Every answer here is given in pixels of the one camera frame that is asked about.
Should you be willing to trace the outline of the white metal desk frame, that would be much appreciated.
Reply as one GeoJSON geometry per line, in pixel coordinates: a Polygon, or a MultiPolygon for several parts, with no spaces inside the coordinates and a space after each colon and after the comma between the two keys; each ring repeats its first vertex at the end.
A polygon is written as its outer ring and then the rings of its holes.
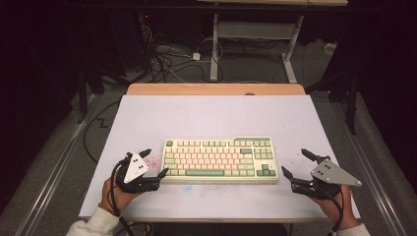
{"type": "MultiPolygon", "coordinates": [[[[227,4],[233,7],[254,5],[256,7],[295,7],[297,10],[316,10],[319,7],[330,8],[345,7],[347,0],[199,0],[209,3],[212,7],[224,7],[227,4]]],[[[293,24],[266,24],[246,22],[222,22],[219,14],[213,14],[212,41],[210,57],[210,75],[212,82],[219,81],[219,59],[223,48],[218,39],[223,38],[254,38],[254,39],[284,39],[289,41],[288,50],[280,55],[284,72],[290,84],[297,80],[291,65],[291,56],[301,30],[304,14],[297,14],[293,24]]]]}

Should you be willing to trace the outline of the person's left hand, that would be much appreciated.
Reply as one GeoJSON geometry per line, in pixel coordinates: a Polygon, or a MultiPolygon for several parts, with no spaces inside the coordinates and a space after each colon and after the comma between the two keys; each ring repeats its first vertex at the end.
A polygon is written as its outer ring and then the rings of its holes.
{"type": "Polygon", "coordinates": [[[98,205],[111,214],[118,216],[138,196],[139,194],[123,192],[117,185],[111,184],[110,179],[107,179],[104,181],[102,198],[98,205]]]}

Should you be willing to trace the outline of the metal floor rail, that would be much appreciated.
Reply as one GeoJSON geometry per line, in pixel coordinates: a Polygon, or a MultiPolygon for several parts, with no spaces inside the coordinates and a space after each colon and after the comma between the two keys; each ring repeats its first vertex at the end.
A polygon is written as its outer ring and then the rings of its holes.
{"type": "Polygon", "coordinates": [[[101,95],[92,94],[87,103],[89,111],[77,119],[71,129],[68,141],[63,147],[58,159],[52,168],[45,184],[37,194],[30,210],[24,217],[23,222],[19,226],[15,236],[32,236],[38,223],[40,222],[44,212],[46,211],[61,179],[70,162],[71,154],[74,147],[78,144],[81,134],[85,131],[87,122],[92,115],[92,111],[98,106],[101,95]]]}
{"type": "Polygon", "coordinates": [[[413,189],[384,142],[380,131],[360,101],[355,130],[345,121],[343,103],[333,103],[335,121],[327,125],[328,136],[341,165],[364,182],[354,191],[362,220],[373,236],[410,236],[413,224],[408,211],[414,206],[413,189]]]}

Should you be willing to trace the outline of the cream and green keyboard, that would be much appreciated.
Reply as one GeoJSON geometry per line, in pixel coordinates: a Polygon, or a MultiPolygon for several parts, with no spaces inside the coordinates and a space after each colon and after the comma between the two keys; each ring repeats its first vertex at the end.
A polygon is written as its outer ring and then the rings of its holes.
{"type": "Polygon", "coordinates": [[[279,175],[271,138],[167,140],[160,169],[165,182],[274,184],[279,175]]]}

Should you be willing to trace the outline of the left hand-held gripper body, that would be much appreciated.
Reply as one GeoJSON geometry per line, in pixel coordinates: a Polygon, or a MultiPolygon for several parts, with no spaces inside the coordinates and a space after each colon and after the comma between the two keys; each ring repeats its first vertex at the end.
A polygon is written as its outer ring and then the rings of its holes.
{"type": "Polygon", "coordinates": [[[157,191],[160,180],[157,177],[145,177],[148,170],[148,165],[138,152],[128,152],[116,174],[116,184],[129,194],[157,191]]]}

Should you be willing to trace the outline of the person's right hand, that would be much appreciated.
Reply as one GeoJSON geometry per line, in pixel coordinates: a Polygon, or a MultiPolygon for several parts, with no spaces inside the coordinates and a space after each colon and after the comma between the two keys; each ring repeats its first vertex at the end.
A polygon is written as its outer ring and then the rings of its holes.
{"type": "Polygon", "coordinates": [[[312,198],[312,201],[320,206],[323,213],[332,223],[337,223],[340,218],[339,210],[343,209],[342,220],[340,221],[339,230],[345,230],[358,226],[359,220],[355,217],[352,209],[351,194],[348,186],[342,185],[341,192],[334,197],[334,200],[318,200],[312,198]]]}

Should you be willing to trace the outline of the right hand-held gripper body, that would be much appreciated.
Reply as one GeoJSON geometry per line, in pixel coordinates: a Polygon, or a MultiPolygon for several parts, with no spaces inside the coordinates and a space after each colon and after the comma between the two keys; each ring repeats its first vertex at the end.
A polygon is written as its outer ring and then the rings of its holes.
{"type": "Polygon", "coordinates": [[[293,193],[318,200],[330,200],[341,192],[341,186],[360,187],[362,182],[332,162],[328,156],[312,157],[318,166],[311,171],[312,180],[302,180],[290,176],[293,193]]]}

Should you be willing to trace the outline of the black metal stand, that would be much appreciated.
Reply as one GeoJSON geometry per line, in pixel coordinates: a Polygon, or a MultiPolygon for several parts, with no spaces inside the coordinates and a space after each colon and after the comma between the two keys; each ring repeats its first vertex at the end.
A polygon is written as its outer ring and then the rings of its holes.
{"type": "Polygon", "coordinates": [[[79,85],[79,108],[80,115],[78,123],[81,124],[87,115],[88,112],[88,97],[87,97],[87,83],[85,78],[85,66],[81,65],[78,72],[78,85],[79,85]]]}
{"type": "Polygon", "coordinates": [[[357,93],[357,77],[353,76],[350,81],[350,89],[348,93],[348,104],[346,113],[346,124],[352,135],[355,131],[355,112],[356,112],[356,93],[357,93]]]}

